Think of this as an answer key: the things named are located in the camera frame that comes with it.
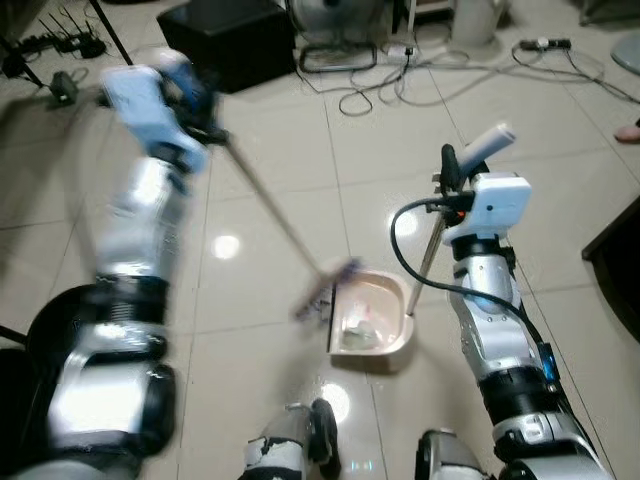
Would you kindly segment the black power adapter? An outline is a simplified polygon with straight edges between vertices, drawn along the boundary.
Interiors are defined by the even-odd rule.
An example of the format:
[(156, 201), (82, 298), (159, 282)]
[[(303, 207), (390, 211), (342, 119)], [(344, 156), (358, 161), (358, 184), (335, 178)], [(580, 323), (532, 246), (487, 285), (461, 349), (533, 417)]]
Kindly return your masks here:
[(51, 105), (55, 108), (67, 108), (76, 105), (79, 96), (79, 87), (76, 77), (68, 70), (56, 70), (47, 83), (49, 88)]

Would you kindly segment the white cylindrical appliance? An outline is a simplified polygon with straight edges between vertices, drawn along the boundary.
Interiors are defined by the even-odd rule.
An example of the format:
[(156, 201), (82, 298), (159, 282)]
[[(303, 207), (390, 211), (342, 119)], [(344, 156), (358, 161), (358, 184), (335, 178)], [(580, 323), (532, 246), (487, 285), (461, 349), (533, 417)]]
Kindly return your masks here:
[(453, 17), (448, 45), (481, 49), (497, 38), (497, 28), (509, 0), (451, 0)]

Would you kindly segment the robot left leg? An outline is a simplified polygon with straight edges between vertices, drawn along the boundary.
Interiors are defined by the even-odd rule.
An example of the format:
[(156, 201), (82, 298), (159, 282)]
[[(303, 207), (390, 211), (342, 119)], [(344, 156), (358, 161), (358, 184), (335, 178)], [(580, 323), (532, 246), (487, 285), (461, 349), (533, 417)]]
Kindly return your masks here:
[(287, 404), (273, 417), (244, 448), (237, 480), (306, 480), (312, 471), (323, 480), (338, 480), (342, 472), (338, 421), (324, 398)]

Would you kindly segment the broom with purple bristles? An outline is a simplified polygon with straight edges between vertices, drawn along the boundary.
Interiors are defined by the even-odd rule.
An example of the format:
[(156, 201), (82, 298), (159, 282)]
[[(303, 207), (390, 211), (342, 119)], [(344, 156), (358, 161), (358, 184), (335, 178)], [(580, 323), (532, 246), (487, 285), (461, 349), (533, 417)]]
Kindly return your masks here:
[[(163, 76), (163, 93), (166, 105), (175, 110), (180, 127), (186, 129), (186, 93), (193, 86), (193, 82), (204, 81), (204, 79), (201, 79), (200, 74), (196, 72), (192, 61), (183, 52), (174, 50), (172, 47), (155, 47), (148, 52), (148, 55), (150, 55), (148, 64), (159, 70)], [(305, 261), (312, 278), (314, 278), (308, 292), (303, 294), (302, 300), (293, 307), (293, 319), (300, 321), (300, 323), (332, 325), (335, 319), (335, 310), (337, 310), (339, 287), (353, 279), (353, 275), (360, 268), (360, 261), (353, 259), (353, 257), (346, 257), (346, 259), (330, 262), (328, 266), (321, 265), (315, 253), (303, 242), (301, 234), (294, 228), (292, 221), (285, 216), (282, 206), (276, 201), (273, 193), (268, 191), (268, 188), (262, 183), (260, 174), (248, 163), (236, 138), (228, 129), (225, 131), (228, 133), (228, 142), (225, 145), (216, 146), (227, 151), (233, 165), (236, 165), (239, 173), (255, 193), (257, 200), (261, 202), (262, 207), (275, 221), (276, 227), (291, 242), (293, 251)]]

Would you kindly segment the black tripod leg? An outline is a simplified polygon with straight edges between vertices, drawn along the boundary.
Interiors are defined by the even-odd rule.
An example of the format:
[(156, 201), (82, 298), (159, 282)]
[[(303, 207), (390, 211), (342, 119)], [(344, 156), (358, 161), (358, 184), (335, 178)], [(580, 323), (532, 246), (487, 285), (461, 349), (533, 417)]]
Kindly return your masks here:
[(108, 33), (108, 36), (111, 42), (113, 42), (113, 45), (115, 46), (116, 52), (118, 52), (119, 58), (122, 59), (125, 64), (129, 65), (129, 67), (133, 67), (134, 63), (131, 58), (131, 55), (128, 54), (127, 49), (125, 49), (125, 46), (123, 45), (123, 42), (120, 41), (118, 33), (116, 33), (116, 29), (114, 28), (113, 24), (111, 24), (108, 18), (108, 15), (106, 15), (105, 13), (105, 10), (102, 9), (100, 1), (99, 0), (86, 0), (86, 1), (88, 4), (91, 5), (91, 8), (93, 9), (93, 13), (95, 13), (96, 17), (99, 18), (100, 26), (104, 28), (104, 31), (106, 33)]

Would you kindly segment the robot leg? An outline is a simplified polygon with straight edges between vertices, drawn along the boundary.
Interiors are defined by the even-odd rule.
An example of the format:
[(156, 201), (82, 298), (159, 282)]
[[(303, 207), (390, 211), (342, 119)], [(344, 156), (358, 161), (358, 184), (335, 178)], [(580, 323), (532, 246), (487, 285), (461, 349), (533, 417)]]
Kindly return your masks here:
[(342, 472), (338, 421), (324, 398), (287, 404), (273, 417), (244, 448), (237, 480), (306, 480), (312, 471), (323, 480), (338, 480)]
[(428, 429), (420, 436), (413, 480), (495, 480), (470, 447), (448, 429)]

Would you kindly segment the black router with antennas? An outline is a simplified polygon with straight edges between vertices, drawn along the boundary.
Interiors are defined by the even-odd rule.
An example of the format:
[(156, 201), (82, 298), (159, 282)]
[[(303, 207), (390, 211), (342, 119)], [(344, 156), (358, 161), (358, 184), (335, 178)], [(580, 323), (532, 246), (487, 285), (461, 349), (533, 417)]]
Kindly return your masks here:
[(45, 50), (54, 50), (59, 54), (68, 54), (68, 52), (77, 52), (83, 59), (95, 59), (108, 52), (108, 45), (93, 32), (92, 28), (82, 28), (76, 19), (70, 17), (69, 12), (63, 9), (61, 14), (68, 19), (68, 22), (74, 27), (70, 31), (63, 23), (60, 22), (58, 15), (47, 14), (58, 31), (52, 29), (49, 23), (44, 19), (37, 19), (37, 22), (45, 28), (45, 35), (31, 35), (18, 42), (18, 49), (24, 56), (38, 55)]

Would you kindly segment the person's foot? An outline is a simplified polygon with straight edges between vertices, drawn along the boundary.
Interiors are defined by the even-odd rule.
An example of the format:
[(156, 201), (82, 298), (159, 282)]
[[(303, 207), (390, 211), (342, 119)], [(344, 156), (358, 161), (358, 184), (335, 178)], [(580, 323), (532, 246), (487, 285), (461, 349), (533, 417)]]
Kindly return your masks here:
[(614, 140), (621, 145), (639, 145), (640, 143), (640, 120), (634, 124), (622, 125), (614, 132)]

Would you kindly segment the black power strip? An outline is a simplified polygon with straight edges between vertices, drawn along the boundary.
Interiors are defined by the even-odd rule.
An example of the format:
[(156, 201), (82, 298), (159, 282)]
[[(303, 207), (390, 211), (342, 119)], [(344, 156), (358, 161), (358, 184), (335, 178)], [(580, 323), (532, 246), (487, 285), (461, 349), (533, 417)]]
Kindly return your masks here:
[(518, 41), (518, 49), (524, 51), (571, 50), (570, 38), (526, 38)]

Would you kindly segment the robot right leg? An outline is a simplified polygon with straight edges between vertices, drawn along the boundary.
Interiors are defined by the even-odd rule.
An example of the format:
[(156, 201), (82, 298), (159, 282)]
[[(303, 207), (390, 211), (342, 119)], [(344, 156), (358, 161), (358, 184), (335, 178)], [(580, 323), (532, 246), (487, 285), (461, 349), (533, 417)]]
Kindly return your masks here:
[(448, 429), (428, 429), (420, 436), (413, 480), (495, 480), (470, 447)]

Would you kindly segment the dark wooden table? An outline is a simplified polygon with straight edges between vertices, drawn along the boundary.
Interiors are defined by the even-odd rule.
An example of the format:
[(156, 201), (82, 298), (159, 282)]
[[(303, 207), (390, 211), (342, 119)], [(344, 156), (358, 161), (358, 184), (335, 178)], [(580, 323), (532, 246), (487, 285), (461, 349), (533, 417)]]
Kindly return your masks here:
[(639, 339), (640, 197), (588, 243), (582, 259), (593, 268), (596, 284), (623, 328)]

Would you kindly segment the beige long-handled dustpan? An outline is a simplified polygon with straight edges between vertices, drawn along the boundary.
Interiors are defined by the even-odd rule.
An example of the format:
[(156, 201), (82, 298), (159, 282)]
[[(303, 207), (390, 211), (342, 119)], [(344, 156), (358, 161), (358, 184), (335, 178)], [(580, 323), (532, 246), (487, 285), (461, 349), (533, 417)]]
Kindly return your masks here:
[[(513, 145), (516, 133), (506, 123), (499, 123), (467, 143), (461, 150), (454, 150), (463, 173), (463, 184), (470, 189), (474, 177), (489, 172), (486, 160)], [(465, 343), (472, 351), (477, 364), (485, 369), (499, 365), (506, 358), (502, 347), (515, 347), (521, 355), (530, 347), (532, 329), (521, 310), (520, 294), (515, 283), (515, 252), (499, 239), (479, 239), (466, 236), (453, 244), (443, 241), (444, 229), (458, 223), (445, 223), (438, 211), (442, 184), (442, 169), (434, 175), (435, 195), (421, 198), (399, 207), (387, 219), (390, 251), (396, 256), (406, 279), (388, 271), (358, 268), (353, 279), (340, 285), (335, 301), (335, 319), (328, 326), (329, 338), (326, 352), (334, 357), (372, 357), (393, 355), (410, 343), (415, 330), (415, 307), (422, 289), (436, 288), (451, 294), (458, 305), (458, 319), (465, 329)], [(403, 216), (434, 218), (428, 247), (422, 253), (419, 266), (408, 265), (399, 244)], [(348, 314), (366, 314), (378, 326), (381, 343), (375, 349), (343, 349), (340, 347), (340, 321)]]

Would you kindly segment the crumpled trash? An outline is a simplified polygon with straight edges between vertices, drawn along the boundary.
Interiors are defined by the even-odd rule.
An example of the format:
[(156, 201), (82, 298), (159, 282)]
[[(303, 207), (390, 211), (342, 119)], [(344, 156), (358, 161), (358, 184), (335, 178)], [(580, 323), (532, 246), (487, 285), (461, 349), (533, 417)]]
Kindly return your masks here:
[(348, 314), (340, 321), (340, 347), (343, 349), (375, 349), (380, 343), (378, 326), (366, 314)]

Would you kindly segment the black box speaker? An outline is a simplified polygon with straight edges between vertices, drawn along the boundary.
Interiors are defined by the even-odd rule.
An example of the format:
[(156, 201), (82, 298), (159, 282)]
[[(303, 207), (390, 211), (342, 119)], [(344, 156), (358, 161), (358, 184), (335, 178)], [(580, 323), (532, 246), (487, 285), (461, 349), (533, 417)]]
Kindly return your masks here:
[(220, 92), (248, 90), (296, 69), (296, 28), (275, 0), (189, 0), (156, 20), (166, 45)]

